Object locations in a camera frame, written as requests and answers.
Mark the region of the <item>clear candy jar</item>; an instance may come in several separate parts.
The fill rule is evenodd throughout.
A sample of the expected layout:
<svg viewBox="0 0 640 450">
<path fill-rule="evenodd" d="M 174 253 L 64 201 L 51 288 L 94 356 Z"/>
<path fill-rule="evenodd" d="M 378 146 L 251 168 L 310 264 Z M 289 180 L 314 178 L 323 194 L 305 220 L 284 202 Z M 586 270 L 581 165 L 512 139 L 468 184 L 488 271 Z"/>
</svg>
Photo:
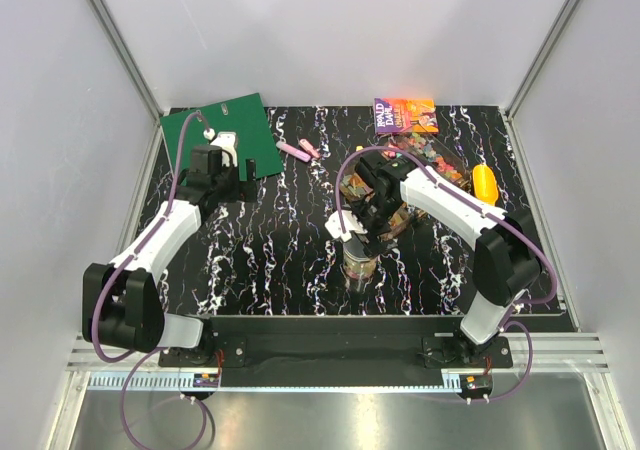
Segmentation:
<svg viewBox="0 0 640 450">
<path fill-rule="evenodd" d="M 343 247 L 343 274 L 349 292 L 362 292 L 376 271 L 378 258 L 358 260 L 346 254 Z"/>
</svg>

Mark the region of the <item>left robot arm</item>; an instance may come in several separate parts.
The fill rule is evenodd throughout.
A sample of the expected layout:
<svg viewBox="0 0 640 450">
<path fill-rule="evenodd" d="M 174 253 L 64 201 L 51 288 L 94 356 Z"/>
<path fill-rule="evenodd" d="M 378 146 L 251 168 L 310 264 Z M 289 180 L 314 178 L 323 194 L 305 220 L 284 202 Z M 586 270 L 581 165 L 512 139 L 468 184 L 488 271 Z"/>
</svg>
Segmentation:
<svg viewBox="0 0 640 450">
<path fill-rule="evenodd" d="M 169 348 L 180 348 L 196 366 L 214 358 L 216 342 L 203 319 L 166 312 L 158 286 L 178 251 L 221 205 L 255 200 L 255 170 L 253 160 L 239 160 L 233 132 L 195 146 L 150 224 L 109 263 L 85 270 L 82 334 L 101 360 Z"/>
</svg>

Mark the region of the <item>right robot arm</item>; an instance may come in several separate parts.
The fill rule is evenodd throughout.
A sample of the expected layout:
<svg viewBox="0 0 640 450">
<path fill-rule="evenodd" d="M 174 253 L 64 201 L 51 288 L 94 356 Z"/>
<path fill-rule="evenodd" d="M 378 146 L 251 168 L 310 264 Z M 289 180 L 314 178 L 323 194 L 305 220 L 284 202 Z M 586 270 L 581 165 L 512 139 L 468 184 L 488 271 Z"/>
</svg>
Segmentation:
<svg viewBox="0 0 640 450">
<path fill-rule="evenodd" d="M 392 216 L 402 206 L 426 212 L 460 237 L 473 251 L 476 293 L 458 329 L 441 350 L 449 363 L 476 366 L 508 318 L 511 307 L 542 270 L 528 210 L 507 212 L 489 205 L 440 176 L 417 158 L 404 154 L 386 159 L 377 147 L 357 152 L 355 174 L 369 194 L 350 204 L 350 231 L 365 252 L 380 254 Z"/>
</svg>

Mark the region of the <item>round clear jar lid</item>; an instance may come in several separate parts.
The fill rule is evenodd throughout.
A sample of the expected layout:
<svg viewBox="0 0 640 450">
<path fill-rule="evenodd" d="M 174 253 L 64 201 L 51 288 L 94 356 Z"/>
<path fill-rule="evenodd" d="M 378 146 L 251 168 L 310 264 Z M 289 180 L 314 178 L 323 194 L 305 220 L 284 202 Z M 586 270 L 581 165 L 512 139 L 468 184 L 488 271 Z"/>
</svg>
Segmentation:
<svg viewBox="0 0 640 450">
<path fill-rule="evenodd" d="M 344 243 L 343 247 L 346 254 L 354 259 L 365 260 L 373 259 L 375 257 L 374 253 L 371 250 L 368 250 L 357 237 L 352 237 Z"/>
</svg>

